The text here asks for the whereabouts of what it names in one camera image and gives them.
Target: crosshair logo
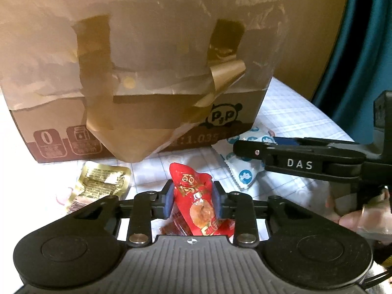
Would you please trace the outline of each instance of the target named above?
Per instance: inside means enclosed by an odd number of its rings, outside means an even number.
[[[192,239],[187,239],[187,243],[189,244],[195,244],[196,242],[198,242],[198,240],[192,238]]]

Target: wooden surface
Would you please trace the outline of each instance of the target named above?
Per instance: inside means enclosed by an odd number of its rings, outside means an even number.
[[[291,0],[290,30],[274,76],[312,99],[338,35],[346,0]]]

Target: teal curtain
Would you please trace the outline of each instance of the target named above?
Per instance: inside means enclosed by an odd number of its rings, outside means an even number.
[[[347,0],[313,103],[355,141],[372,141],[373,100],[392,90],[392,0]]]

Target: number 0 icon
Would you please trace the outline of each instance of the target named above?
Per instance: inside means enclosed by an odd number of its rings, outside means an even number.
[[[53,138],[47,131],[41,132],[41,139],[47,145],[51,145],[53,143]]]

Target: round pad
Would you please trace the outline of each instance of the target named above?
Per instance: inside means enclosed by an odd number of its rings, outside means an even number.
[[[66,222],[30,233],[16,245],[14,264],[21,279],[41,289],[64,289],[98,280],[119,262],[117,239],[90,220]]]
[[[283,227],[265,242],[263,257],[284,280],[318,290],[358,282],[372,264],[366,240],[333,225]]]

